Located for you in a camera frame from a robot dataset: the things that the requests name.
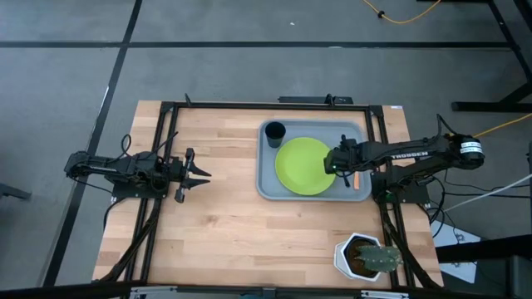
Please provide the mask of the grey plastic tray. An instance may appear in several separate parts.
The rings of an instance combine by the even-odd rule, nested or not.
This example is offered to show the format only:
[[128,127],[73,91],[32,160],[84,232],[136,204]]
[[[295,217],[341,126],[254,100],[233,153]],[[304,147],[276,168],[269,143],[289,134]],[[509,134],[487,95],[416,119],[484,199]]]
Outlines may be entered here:
[[306,201],[343,201],[359,202],[367,199],[372,191],[371,175],[369,171],[360,173],[360,189],[353,188],[353,174],[348,177],[350,187],[347,188],[341,177],[342,173],[335,175],[333,184],[324,192],[305,196],[293,193],[284,187],[275,173],[275,157],[281,146],[289,140],[298,137],[310,137],[322,141],[330,150],[339,146],[341,135],[348,139],[355,139],[358,143],[367,140],[367,133],[360,126],[345,120],[280,120],[286,134],[278,148],[268,145],[264,129],[271,120],[263,122],[258,130],[257,139],[257,174],[256,186],[259,193],[270,200],[306,200]]

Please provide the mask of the black aluminium table frame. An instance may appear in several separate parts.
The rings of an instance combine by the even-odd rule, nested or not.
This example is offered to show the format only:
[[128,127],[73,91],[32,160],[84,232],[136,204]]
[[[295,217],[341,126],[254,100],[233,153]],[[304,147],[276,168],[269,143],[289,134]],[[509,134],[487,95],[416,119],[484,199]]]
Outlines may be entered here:
[[353,233],[381,238],[377,205],[278,202],[255,185],[259,126],[270,119],[346,120],[363,133],[409,137],[404,113],[387,106],[382,117],[361,107],[290,108],[285,104],[198,103],[162,115],[160,102],[140,101],[130,133],[131,151],[147,150],[156,132],[177,130],[172,155],[195,150],[209,182],[190,190],[183,203],[163,201],[149,265],[137,260],[134,277],[176,286],[365,288],[333,265],[334,248]]

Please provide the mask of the grey chair leg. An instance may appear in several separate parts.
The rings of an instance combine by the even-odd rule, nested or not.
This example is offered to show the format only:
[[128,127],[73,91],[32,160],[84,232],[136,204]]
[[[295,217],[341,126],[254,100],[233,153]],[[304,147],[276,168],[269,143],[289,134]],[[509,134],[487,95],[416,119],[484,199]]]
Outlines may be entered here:
[[0,183],[0,199],[3,197],[14,197],[17,199],[30,199],[31,193],[23,191],[21,189],[14,188],[7,184]]

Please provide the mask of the silver metal bracket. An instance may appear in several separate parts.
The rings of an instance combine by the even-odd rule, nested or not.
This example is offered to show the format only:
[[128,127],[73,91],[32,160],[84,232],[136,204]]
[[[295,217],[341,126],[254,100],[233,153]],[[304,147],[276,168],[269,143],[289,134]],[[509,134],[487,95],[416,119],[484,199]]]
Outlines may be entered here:
[[408,293],[362,290],[360,299],[410,299]]
[[177,286],[132,287],[128,299],[146,299],[149,295],[176,292]]

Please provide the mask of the black cup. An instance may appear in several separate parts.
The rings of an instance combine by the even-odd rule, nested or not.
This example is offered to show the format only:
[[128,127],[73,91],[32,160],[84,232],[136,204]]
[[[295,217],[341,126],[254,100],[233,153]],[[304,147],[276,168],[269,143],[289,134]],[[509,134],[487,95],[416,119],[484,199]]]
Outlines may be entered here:
[[283,142],[283,137],[286,134],[286,128],[281,122],[271,121],[267,123],[264,133],[266,135],[268,145],[271,148],[278,148]]

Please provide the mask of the black steel table base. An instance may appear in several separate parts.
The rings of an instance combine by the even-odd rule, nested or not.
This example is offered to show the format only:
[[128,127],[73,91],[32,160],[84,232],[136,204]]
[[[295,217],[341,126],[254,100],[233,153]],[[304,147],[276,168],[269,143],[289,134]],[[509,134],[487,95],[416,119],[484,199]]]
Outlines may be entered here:
[[532,113],[532,103],[524,103],[526,97],[532,96],[532,67],[526,62],[525,56],[514,39],[499,8],[496,6],[495,0],[442,0],[442,2],[486,5],[490,9],[505,40],[503,42],[429,42],[428,46],[423,45],[420,48],[510,50],[525,75],[525,83],[501,100],[488,102],[455,101],[451,103],[451,109],[459,112]]

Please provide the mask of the white hexagonal plant pot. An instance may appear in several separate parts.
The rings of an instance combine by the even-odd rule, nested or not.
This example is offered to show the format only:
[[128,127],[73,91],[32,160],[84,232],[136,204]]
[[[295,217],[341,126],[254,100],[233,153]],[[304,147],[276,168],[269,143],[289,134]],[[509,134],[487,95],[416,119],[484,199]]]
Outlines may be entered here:
[[358,279],[358,280],[363,280],[366,282],[375,282],[380,277],[379,272],[374,272],[371,275],[369,274],[362,275],[362,274],[353,272],[350,266],[348,265],[347,249],[348,249],[348,246],[354,241],[363,241],[367,243],[368,245],[375,245],[375,246],[381,245],[379,240],[373,236],[368,236],[368,235],[361,234],[361,233],[353,233],[346,241],[336,245],[335,252],[334,252],[334,262],[333,262],[334,267],[339,272],[341,272],[343,275],[348,277],[349,279],[352,279],[352,280]]

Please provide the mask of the lime green round plate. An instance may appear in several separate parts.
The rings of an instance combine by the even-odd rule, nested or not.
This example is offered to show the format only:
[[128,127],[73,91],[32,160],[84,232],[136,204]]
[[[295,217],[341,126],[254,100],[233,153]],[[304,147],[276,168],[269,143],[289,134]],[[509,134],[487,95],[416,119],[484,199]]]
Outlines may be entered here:
[[313,196],[327,190],[335,175],[325,172],[323,160],[329,147],[310,137],[298,137],[282,145],[274,168],[280,183],[293,193]]

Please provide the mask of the green cactus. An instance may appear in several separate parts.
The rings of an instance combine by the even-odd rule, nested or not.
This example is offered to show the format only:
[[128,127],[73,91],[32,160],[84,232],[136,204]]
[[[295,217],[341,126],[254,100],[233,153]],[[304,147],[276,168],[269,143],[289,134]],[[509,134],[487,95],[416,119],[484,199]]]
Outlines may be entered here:
[[401,252],[395,247],[381,247],[377,245],[364,245],[357,247],[360,260],[368,271],[393,272],[403,264]]

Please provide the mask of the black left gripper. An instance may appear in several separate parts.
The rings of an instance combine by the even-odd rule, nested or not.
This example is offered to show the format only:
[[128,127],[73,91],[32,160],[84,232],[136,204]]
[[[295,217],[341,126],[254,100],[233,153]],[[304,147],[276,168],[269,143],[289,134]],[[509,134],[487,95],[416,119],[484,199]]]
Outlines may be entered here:
[[175,193],[175,201],[183,203],[185,201],[185,189],[192,189],[201,184],[209,183],[208,179],[191,179],[190,173],[210,177],[206,171],[198,168],[195,163],[195,152],[192,148],[187,148],[185,151],[185,159],[182,160],[177,156],[171,157],[170,163],[170,181],[180,184]]

